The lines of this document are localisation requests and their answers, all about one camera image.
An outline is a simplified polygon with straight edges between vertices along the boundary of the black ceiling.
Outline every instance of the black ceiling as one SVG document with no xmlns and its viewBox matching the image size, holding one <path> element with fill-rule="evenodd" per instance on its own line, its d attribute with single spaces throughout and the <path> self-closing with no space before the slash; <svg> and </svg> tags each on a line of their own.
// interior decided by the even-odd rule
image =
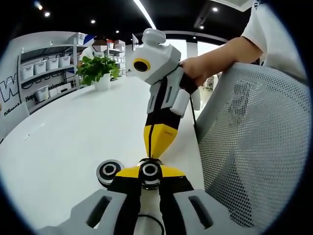
<svg viewBox="0 0 313 235">
<path fill-rule="evenodd" d="M 250 10 L 240 12 L 208 0 L 141 0 L 157 29 L 191 31 L 231 39 L 241 34 Z M 31 6 L 16 36 L 40 31 L 72 31 L 103 34 L 127 41 L 131 34 L 150 27 L 133 0 L 41 0 L 43 10 Z M 206 15 L 204 30 L 194 28 L 201 10 L 217 7 L 218 12 Z"/>
</svg>

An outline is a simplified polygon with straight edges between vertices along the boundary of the white flower pot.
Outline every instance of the white flower pot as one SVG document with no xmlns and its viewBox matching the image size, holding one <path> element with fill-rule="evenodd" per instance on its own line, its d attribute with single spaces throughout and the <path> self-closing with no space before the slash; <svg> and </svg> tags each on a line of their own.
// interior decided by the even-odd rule
<svg viewBox="0 0 313 235">
<path fill-rule="evenodd" d="M 103 77 L 100 78 L 99 82 L 94 82 L 94 87 L 97 91 L 106 91 L 110 87 L 110 79 L 111 75 L 109 73 L 103 75 Z"/>
</svg>

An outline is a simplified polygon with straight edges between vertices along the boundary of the gray mesh chair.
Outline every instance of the gray mesh chair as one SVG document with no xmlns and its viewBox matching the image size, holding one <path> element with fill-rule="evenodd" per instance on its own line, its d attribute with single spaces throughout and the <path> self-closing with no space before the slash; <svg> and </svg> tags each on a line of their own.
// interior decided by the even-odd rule
<svg viewBox="0 0 313 235">
<path fill-rule="evenodd" d="M 275 69 L 236 63 L 197 120 L 205 191 L 260 233 L 288 203 L 304 168 L 310 90 Z"/>
</svg>

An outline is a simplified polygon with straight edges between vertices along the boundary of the potted plant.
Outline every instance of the potted plant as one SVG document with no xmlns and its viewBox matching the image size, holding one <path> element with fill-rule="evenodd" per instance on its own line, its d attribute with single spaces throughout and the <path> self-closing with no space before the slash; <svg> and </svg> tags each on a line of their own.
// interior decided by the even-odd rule
<svg viewBox="0 0 313 235">
<path fill-rule="evenodd" d="M 94 57 L 89 59 L 83 57 L 83 64 L 78 68 L 76 74 L 83 77 L 82 85 L 95 85 L 96 90 L 103 91 L 109 88 L 111 76 L 116 79 L 119 69 L 115 61 L 108 57 Z"/>
</svg>

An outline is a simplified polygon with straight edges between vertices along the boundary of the green leaves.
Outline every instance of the green leaves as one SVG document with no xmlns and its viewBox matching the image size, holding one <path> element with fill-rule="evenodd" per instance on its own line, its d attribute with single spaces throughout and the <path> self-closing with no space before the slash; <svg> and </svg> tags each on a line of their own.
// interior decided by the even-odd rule
<svg viewBox="0 0 313 235">
<path fill-rule="evenodd" d="M 82 84 L 90 86 L 92 81 L 99 82 L 101 77 L 106 73 L 117 78 L 119 75 L 119 68 L 116 66 L 115 61 L 108 57 L 94 57 L 89 59 L 83 57 L 83 64 L 78 68 L 76 74 L 83 77 Z"/>
</svg>

